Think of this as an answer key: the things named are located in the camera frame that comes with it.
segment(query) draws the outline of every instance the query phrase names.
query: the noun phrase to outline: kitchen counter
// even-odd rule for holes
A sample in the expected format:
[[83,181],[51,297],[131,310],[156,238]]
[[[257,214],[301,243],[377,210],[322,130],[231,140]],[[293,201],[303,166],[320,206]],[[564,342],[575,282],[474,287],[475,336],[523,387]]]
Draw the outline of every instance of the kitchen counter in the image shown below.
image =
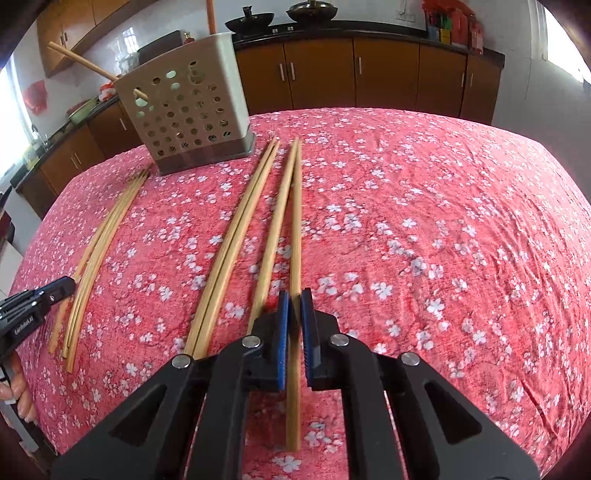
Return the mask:
[[[234,34],[232,40],[234,49],[274,43],[289,40],[313,40],[315,38],[387,38],[390,40],[404,40],[430,45],[445,50],[478,55],[465,48],[445,45],[427,38],[427,31],[418,28],[403,27],[379,22],[363,22],[349,20],[331,20],[317,27],[302,27],[297,23],[271,25],[255,35]],[[484,49],[484,57],[499,67],[505,67],[505,56],[488,48]]]
[[[49,147],[49,149],[39,158],[39,160],[37,161],[37,163],[35,163],[35,165],[33,165],[33,168],[31,170],[29,170],[27,173],[25,173],[25,175],[15,185],[14,189],[17,192],[20,192],[20,189],[21,189],[22,185],[27,181],[27,179],[29,179],[31,176],[33,176],[35,174],[35,172],[37,172],[37,170],[39,170],[41,168],[41,166],[43,165],[43,162],[45,162],[46,159],[48,159],[49,157],[51,157],[52,153],[55,152],[55,150],[60,145],[62,145],[62,143],[64,143],[72,133],[76,132],[79,128],[81,128],[82,126],[86,125],[94,117],[96,117],[101,112],[103,112],[104,110],[108,109],[108,107],[110,107],[114,103],[117,103],[118,101],[119,101],[119,96],[118,95],[115,95],[114,97],[109,98],[106,102],[102,102],[102,103],[98,104],[90,112],[90,115],[87,116],[81,123],[79,123],[78,125],[74,125],[74,128],[72,128],[70,131],[64,132],[64,135],[62,135],[62,137],[59,140],[57,140],[55,143],[53,143]],[[64,129],[65,129],[65,127],[67,125],[68,125],[68,123],[64,124],[64,126],[62,128],[60,128],[56,133],[63,132]]]

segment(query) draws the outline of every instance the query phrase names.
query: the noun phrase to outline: kitchen cabinet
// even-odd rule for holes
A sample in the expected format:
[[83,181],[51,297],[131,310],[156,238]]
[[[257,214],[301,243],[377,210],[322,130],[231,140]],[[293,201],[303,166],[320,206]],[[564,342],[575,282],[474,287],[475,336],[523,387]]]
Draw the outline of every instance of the kitchen cabinet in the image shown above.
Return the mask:
[[248,113],[292,110],[283,43],[236,52]]
[[87,125],[70,134],[41,165],[47,182],[59,195],[70,180],[105,160]]
[[129,3],[129,0],[92,0],[95,22],[98,25],[110,14],[115,13],[122,6]]
[[356,106],[414,110],[418,88],[417,43],[355,38]]
[[293,108],[355,106],[351,38],[284,43]]
[[47,44],[52,41],[58,45],[63,45],[63,33],[61,30],[61,4],[52,3],[37,18],[37,37],[39,42],[39,52],[41,54],[41,63],[46,74],[53,72],[64,56],[52,50]]
[[465,54],[421,45],[415,109],[458,117],[465,81]]
[[142,144],[134,125],[119,103],[92,118],[88,127],[104,158],[114,157]]
[[481,57],[469,56],[460,117],[485,125],[492,123],[501,68]]
[[70,50],[95,26],[90,0],[62,0],[61,29]]

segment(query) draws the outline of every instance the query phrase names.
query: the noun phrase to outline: chopstick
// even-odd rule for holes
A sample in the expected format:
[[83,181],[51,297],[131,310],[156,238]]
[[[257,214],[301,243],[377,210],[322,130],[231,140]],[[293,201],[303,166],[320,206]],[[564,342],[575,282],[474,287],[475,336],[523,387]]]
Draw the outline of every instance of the chopstick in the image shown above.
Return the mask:
[[236,262],[236,257],[262,189],[271,171],[279,145],[279,141],[272,140],[267,147],[242,196],[242,200],[232,218],[232,223],[224,237],[224,242],[216,255],[216,260],[199,300],[199,306],[195,312],[185,345],[185,353],[192,355],[195,359],[207,355],[216,316],[228,286],[232,268]]
[[[95,249],[96,243],[99,241],[99,238],[100,238],[103,230],[105,229],[105,226],[106,226],[107,222],[109,221],[109,218],[111,217],[111,214],[113,213],[113,210],[114,210],[114,207],[113,207],[113,209],[111,209],[111,211],[109,211],[109,213],[107,213],[107,215],[105,216],[103,221],[100,223],[99,227],[96,229],[95,234],[92,236],[92,239],[90,240],[89,244],[86,246],[86,248],[84,250],[84,254],[82,255],[82,258],[80,259],[80,261],[78,262],[78,265],[76,266],[76,270],[74,272],[73,279],[76,282],[77,286],[80,285],[80,280],[82,278],[82,274],[84,272],[84,268],[86,266],[86,263],[88,262],[88,259],[91,255],[91,253]],[[58,342],[58,339],[60,336],[61,327],[63,325],[64,317],[66,316],[66,310],[68,308],[68,305],[70,305],[71,303],[72,302],[70,301],[70,299],[68,301],[64,300],[62,303],[60,303],[60,308],[57,311],[56,321],[53,324],[53,330],[51,331],[51,336],[49,338],[49,343],[47,345],[47,350],[49,351],[50,354],[54,354],[56,352],[57,342]],[[64,341],[66,341],[68,336],[69,336],[69,333],[68,333],[68,330],[66,330],[66,336],[64,337]]]
[[291,191],[291,264],[290,297],[294,309],[294,322],[290,325],[287,356],[287,400],[285,445],[290,452],[301,450],[301,407],[300,407],[300,294],[301,294],[301,142],[293,172]]
[[[58,45],[57,43],[55,43],[53,41],[50,41],[47,44],[47,46],[50,47],[50,48],[52,48],[55,51],[58,51],[62,55],[65,55],[66,57],[68,57],[68,58],[70,58],[70,59],[72,59],[74,61],[77,61],[78,63],[84,65],[87,69],[90,69],[93,72],[98,73],[99,75],[102,75],[105,78],[108,78],[111,82],[115,82],[115,81],[119,80],[112,73],[109,73],[106,70],[103,70],[98,65],[95,65],[91,61],[86,60],[84,57],[80,57],[80,55],[72,52],[71,50],[68,50],[67,48],[62,47],[61,45]],[[149,100],[148,99],[148,96],[144,92],[141,92],[138,89],[134,89],[134,93],[135,93],[136,96],[138,96],[139,98],[145,100],[146,102]]]
[[141,172],[141,174],[131,183],[125,193],[119,198],[113,214],[109,218],[103,235],[100,236],[99,242],[92,253],[89,260],[89,265],[86,267],[81,284],[82,287],[76,291],[76,298],[74,299],[74,306],[70,312],[70,319],[73,320],[73,330],[69,342],[64,343],[64,351],[62,356],[67,358],[66,371],[72,373],[74,371],[74,360],[76,359],[76,348],[78,346],[78,338],[80,335],[80,328],[82,327],[82,320],[86,311],[86,306],[94,287],[96,276],[106,256],[107,250],[111,245],[113,237],[115,236],[119,225],[125,218],[129,207],[135,200],[136,195],[143,186],[144,182],[150,175],[149,169]]
[[277,201],[275,203],[275,211],[271,219],[271,226],[269,227],[269,234],[267,236],[267,244],[265,252],[262,256],[261,269],[259,271],[258,282],[254,298],[252,300],[251,315],[248,319],[247,335],[252,332],[254,321],[261,315],[267,296],[269,295],[269,285],[271,284],[271,277],[273,275],[273,265],[275,264],[275,254],[277,253],[277,244],[279,243],[279,234],[281,233],[281,225],[283,224],[283,217],[285,215],[285,208],[287,207],[287,198],[290,192],[291,176],[294,171],[294,163],[296,162],[296,152],[298,150],[299,139],[296,138],[291,143],[291,150],[285,169],[283,178],[277,193]]

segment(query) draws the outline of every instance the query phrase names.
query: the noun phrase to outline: utensil holder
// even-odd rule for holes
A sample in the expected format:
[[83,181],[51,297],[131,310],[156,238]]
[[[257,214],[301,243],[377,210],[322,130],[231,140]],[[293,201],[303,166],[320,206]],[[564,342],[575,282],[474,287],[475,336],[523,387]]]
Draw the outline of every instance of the utensil holder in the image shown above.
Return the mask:
[[114,85],[162,174],[247,157],[254,149],[231,33],[175,48]]

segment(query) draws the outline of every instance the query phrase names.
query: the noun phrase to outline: floral tablecloth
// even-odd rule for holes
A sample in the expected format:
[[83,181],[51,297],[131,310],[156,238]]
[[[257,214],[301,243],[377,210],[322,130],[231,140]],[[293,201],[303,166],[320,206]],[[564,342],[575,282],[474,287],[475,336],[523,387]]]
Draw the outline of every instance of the floral tablecloth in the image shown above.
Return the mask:
[[[303,278],[317,308],[375,352],[418,352],[545,472],[589,414],[591,207],[548,151],[423,113],[321,109],[252,117],[251,158],[141,189],[86,310],[74,374],[47,353],[56,309],[20,354],[40,425],[64,452],[182,351],[201,291],[266,142],[280,150],[232,276],[211,353],[244,335],[287,156],[303,147]],[[76,177],[13,290],[73,274],[129,178],[136,148]],[[288,283],[285,220],[271,298]],[[339,393],[302,389],[303,448],[283,452],[282,397],[251,405],[244,480],[346,477]]]

